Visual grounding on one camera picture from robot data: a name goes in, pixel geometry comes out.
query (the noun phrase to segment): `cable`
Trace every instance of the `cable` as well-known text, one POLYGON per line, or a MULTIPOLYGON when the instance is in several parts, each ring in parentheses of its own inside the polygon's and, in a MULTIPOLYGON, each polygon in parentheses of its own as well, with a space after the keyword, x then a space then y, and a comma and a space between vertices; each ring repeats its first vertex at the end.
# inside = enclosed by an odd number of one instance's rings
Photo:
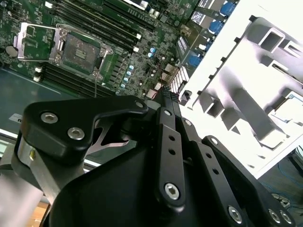
POLYGON ((290 181, 292 181, 295 185, 297 185, 300 188, 303 188, 303 185, 299 184, 295 179, 293 179, 292 177, 290 177, 289 175, 287 175, 284 171, 281 170, 280 168, 280 163, 278 163, 278 169, 280 170, 280 172, 286 177, 288 178, 290 181))

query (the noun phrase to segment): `blue port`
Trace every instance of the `blue port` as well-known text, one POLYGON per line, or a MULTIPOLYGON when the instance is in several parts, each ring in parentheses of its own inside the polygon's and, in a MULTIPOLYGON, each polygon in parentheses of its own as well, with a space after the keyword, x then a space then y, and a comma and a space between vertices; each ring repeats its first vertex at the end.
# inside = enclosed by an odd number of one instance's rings
POLYGON ((197 57, 197 56, 191 56, 188 64, 191 65, 192 67, 197 68, 199 66, 199 64, 201 63, 202 58, 201 57, 197 57))
POLYGON ((216 20, 210 24, 209 30, 214 32, 215 35, 218 35, 221 32, 223 26, 223 22, 216 20))
POLYGON ((229 17, 235 8, 236 8, 235 4, 233 4, 231 2, 227 2, 221 7, 220 13, 229 17))
POLYGON ((206 44, 206 48, 205 48, 205 52, 207 52, 208 50, 209 50, 209 48, 212 46, 212 42, 208 42, 207 44, 206 44))

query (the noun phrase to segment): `motherboard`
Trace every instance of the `motherboard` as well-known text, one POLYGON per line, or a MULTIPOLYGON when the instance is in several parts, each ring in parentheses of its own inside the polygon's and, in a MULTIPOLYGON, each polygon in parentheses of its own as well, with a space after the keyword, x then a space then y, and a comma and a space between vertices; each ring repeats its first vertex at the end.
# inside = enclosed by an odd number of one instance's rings
POLYGON ((0 67, 77 97, 153 98, 201 61, 176 48, 201 2, 0 0, 0 67))

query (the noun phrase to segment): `screw hole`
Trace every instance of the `screw hole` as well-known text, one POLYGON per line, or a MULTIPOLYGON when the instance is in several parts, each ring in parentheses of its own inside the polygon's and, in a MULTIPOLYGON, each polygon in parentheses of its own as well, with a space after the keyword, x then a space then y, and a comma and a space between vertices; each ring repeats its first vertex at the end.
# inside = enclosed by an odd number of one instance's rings
POLYGON ((171 116, 171 112, 169 112, 168 110, 164 110, 164 113, 168 116, 171 116))
POLYGON ((175 141, 175 140, 176 140, 175 137, 173 137, 173 136, 169 136, 169 139, 170 139, 171 141, 175 141))
POLYGON ((136 102, 136 105, 140 108, 143 108, 143 104, 142 103, 139 103, 139 102, 136 102))
POLYGON ((219 175, 219 171, 217 169, 213 169, 213 172, 216 174, 216 175, 219 175))
POLYGON ((176 152, 175 152, 173 149, 169 149, 169 153, 170 153, 171 155, 175 155, 175 154, 176 154, 176 152))

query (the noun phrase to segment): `ram slot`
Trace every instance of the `ram slot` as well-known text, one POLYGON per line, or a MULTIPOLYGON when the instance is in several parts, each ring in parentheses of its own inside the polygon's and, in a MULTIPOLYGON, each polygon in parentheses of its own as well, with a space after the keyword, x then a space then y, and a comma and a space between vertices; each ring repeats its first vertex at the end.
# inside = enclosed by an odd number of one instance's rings
POLYGON ((144 20, 141 20, 140 18, 138 18, 137 16, 135 15, 132 15, 130 14, 129 12, 125 11, 124 9, 114 5, 112 2, 110 1, 103 1, 103 6, 106 6, 110 9, 112 9, 113 11, 117 12, 118 14, 120 14, 121 16, 124 16, 126 17, 127 19, 137 23, 138 25, 140 25, 141 27, 144 27, 146 28, 147 30, 153 32, 155 30, 155 27, 149 23, 147 23, 146 21, 144 20))
POLYGON ((105 13, 99 11, 98 9, 95 9, 91 7, 89 4, 81 1, 81 0, 73 0, 74 4, 78 5, 79 7, 86 9, 89 13, 95 15, 96 17, 99 17, 99 19, 102 19, 102 21, 107 24, 109 27, 113 27, 113 29, 118 29, 121 33, 125 33, 125 35, 129 34, 132 37, 137 37, 137 34, 139 33, 137 30, 133 29, 132 27, 125 26, 120 23, 119 20, 115 20, 114 18, 109 18, 108 15, 105 13))
POLYGON ((90 12, 89 10, 87 10, 85 6, 79 6, 78 4, 75 4, 68 0, 60 0, 58 4, 61 5, 62 8, 65 7, 68 9, 72 9, 73 12, 78 12, 79 14, 83 15, 85 18, 89 19, 91 23, 97 24, 98 26, 102 25, 102 27, 106 27, 107 30, 116 33, 115 35, 120 35, 124 39, 127 39, 133 43, 136 43, 138 41, 137 34, 132 35, 127 31, 125 31, 125 29, 121 29, 113 24, 108 23, 104 19, 98 17, 97 11, 90 12))
POLYGON ((133 47, 131 45, 126 44, 125 42, 117 39, 117 37, 113 37, 95 27, 91 27, 87 23, 84 23, 83 21, 79 21, 79 19, 69 13, 64 12, 61 9, 56 10, 56 15, 63 18, 65 21, 69 22, 70 25, 80 27, 82 30, 87 31, 91 34, 94 34, 98 37, 101 37, 103 40, 107 40, 108 42, 115 44, 117 46, 120 46, 121 48, 127 50, 128 52, 133 51, 133 47))
POLYGON ((62 11, 65 11, 66 13, 71 14, 74 17, 78 17, 78 19, 81 22, 85 22, 87 26, 98 28, 102 30, 102 32, 116 37, 122 42, 129 43, 130 46, 135 46, 138 41, 137 39, 130 39, 129 37, 124 36, 123 34, 119 33, 119 31, 106 27, 99 21, 90 18, 89 15, 87 15, 84 11, 77 11, 77 9, 75 9, 74 7, 64 4, 62 5, 62 3, 58 3, 58 6, 62 11))
MULTIPOLYGON (((95 96, 95 83, 75 76, 74 74, 47 63, 44 67, 43 77, 45 81, 56 84, 66 90, 81 96, 95 96)), ((113 96, 114 92, 97 85, 97 96, 108 97, 113 96)))

